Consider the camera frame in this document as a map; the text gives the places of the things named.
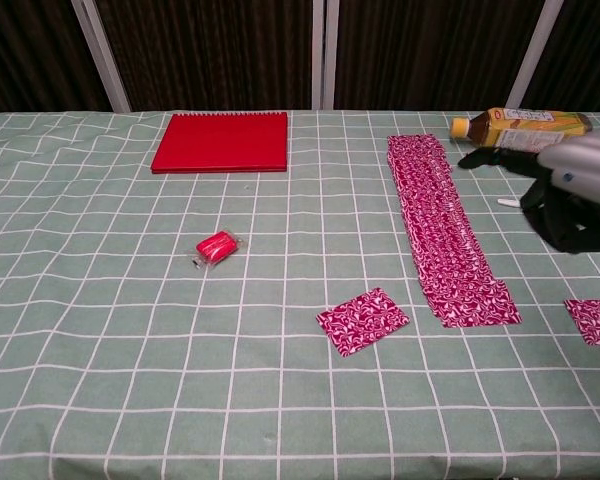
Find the pink patterned fabric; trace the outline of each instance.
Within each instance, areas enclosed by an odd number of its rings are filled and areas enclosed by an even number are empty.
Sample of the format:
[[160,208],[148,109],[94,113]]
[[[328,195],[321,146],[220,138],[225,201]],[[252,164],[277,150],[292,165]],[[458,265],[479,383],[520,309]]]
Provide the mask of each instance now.
[[322,312],[316,319],[343,357],[409,323],[409,317],[381,288]]
[[443,326],[520,323],[471,230],[440,142],[433,135],[391,136],[388,161],[420,285]]
[[600,345],[600,300],[565,300],[582,338],[589,345]]

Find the red object in plastic wrap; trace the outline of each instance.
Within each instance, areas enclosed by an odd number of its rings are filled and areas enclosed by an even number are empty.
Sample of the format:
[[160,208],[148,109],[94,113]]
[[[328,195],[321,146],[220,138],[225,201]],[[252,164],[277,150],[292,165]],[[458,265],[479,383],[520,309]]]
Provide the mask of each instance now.
[[240,241],[229,232],[218,232],[196,245],[198,256],[193,259],[196,267],[215,265],[238,250]]

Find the green checkered tablecloth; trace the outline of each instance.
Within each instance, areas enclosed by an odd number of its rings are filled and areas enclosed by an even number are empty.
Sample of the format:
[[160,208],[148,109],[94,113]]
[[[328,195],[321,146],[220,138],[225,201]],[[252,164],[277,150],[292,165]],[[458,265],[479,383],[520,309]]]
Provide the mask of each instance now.
[[[521,325],[444,329],[416,278],[388,135],[452,116],[291,112],[289,171],[154,176],[170,115],[0,114],[0,479],[600,476],[600,347],[566,298],[600,254],[453,177]],[[600,114],[591,116],[600,128]],[[187,255],[221,228],[239,253]],[[382,287],[411,323],[343,359],[315,316]]]

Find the bottle label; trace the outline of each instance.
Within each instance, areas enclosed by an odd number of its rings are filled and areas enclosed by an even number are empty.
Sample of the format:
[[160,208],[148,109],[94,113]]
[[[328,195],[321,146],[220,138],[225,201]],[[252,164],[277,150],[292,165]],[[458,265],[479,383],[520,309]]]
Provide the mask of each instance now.
[[563,138],[564,132],[506,128],[500,133],[496,147],[537,153],[544,147],[562,141]]
[[504,118],[507,120],[536,120],[538,122],[554,121],[551,112],[538,110],[520,110],[514,108],[505,108]]

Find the plastic bottle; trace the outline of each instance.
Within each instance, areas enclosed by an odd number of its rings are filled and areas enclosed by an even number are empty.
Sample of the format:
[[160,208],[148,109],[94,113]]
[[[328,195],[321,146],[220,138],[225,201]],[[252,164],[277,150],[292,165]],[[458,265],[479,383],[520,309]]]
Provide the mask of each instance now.
[[468,138],[479,147],[539,152],[544,147],[591,130],[581,113],[490,108],[476,118],[454,118],[451,137]]

